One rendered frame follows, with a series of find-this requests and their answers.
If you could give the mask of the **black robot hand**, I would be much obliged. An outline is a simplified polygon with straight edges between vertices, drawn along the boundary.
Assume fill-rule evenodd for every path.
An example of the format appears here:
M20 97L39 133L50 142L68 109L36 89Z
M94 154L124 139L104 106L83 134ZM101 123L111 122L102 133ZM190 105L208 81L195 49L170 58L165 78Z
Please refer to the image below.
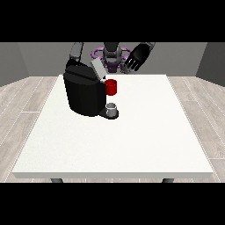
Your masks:
M81 65L81 62L73 59L73 58L69 58L69 60L67 61L66 63L66 67L69 67L69 66L80 66Z
M148 59L150 55L151 47L148 44L140 43L128 56L125 61L125 67L137 71L142 64Z

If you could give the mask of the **small grey coffee pod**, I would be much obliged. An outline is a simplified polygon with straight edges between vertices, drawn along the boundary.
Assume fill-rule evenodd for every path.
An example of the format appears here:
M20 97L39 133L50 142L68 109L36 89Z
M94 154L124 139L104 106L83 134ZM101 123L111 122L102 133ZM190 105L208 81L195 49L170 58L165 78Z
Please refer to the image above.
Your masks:
M135 71L133 69L129 69L125 65L120 66L120 72L124 73L124 74L127 74L127 75L134 75L135 74Z

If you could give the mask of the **pale grey machine lid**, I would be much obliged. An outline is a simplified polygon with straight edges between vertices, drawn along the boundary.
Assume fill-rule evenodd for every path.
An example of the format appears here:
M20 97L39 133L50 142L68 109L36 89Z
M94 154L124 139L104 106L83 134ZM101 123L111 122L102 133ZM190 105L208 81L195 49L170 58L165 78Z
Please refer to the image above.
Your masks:
M105 71L105 68L104 68L102 62L100 61L100 59L96 58L96 59L92 60L91 66L93 67L94 71L96 72L98 79L102 80L106 75L106 71Z

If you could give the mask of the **black coffee machine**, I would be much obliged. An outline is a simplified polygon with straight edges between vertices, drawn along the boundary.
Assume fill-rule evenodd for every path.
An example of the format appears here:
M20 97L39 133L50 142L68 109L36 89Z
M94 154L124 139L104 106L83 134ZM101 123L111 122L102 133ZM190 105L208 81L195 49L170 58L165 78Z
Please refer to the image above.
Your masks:
M113 117L106 115L105 78L99 80L93 68L81 63L80 66L66 67L63 74L69 107L83 116L101 116L109 120L119 117L119 111Z

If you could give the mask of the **red pod holder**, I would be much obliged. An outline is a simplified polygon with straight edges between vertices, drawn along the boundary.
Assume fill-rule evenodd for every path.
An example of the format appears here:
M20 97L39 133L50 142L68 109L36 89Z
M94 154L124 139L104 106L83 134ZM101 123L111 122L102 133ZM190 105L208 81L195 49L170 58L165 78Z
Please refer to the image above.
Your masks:
M113 96L117 93L117 81L114 79L105 80L105 94Z

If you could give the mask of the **grey robot trunk, purple rings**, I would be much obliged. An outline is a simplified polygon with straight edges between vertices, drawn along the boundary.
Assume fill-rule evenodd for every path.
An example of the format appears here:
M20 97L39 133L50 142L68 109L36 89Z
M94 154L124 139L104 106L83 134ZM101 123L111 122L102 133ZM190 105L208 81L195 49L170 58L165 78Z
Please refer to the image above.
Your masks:
M91 51L91 58L99 58L109 73L120 71L120 66L125 65L125 61L132 50L127 47L118 45L114 51L108 50L106 47L96 47Z

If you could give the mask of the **small grey cup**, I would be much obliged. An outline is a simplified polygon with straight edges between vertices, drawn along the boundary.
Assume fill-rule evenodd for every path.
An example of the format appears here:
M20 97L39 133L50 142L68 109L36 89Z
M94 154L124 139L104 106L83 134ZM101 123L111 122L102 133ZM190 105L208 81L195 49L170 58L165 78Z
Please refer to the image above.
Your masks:
M117 114L117 106L114 103L108 103L105 106L106 115L109 117L113 117Z

